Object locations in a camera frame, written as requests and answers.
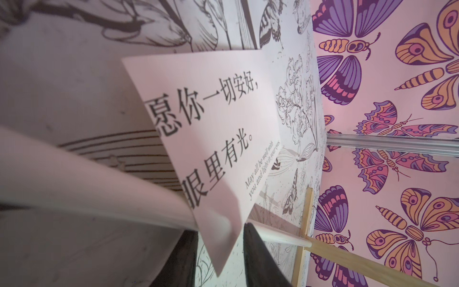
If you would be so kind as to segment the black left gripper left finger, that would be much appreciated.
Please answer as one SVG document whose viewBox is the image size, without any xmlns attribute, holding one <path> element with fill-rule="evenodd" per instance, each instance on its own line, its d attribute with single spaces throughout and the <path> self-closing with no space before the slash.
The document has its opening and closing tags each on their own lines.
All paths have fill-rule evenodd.
<svg viewBox="0 0 459 287">
<path fill-rule="evenodd" d="M 185 230 L 150 287 L 194 287 L 198 233 Z"/>
</svg>

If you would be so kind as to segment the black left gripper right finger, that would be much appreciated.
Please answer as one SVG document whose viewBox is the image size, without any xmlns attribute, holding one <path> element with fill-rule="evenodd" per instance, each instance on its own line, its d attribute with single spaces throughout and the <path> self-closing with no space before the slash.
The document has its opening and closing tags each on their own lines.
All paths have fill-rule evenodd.
<svg viewBox="0 0 459 287">
<path fill-rule="evenodd" d="M 243 253 L 248 287 L 291 287 L 252 223 L 244 226 Z"/>
</svg>

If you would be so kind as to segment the white postcard with chinese text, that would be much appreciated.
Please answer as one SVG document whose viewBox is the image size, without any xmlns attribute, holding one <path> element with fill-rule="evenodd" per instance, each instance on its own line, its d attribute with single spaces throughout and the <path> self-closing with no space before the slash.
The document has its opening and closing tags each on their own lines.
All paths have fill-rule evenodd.
<svg viewBox="0 0 459 287">
<path fill-rule="evenodd" d="M 282 146 L 265 55 L 211 51 L 122 62 L 220 275 Z"/>
</svg>

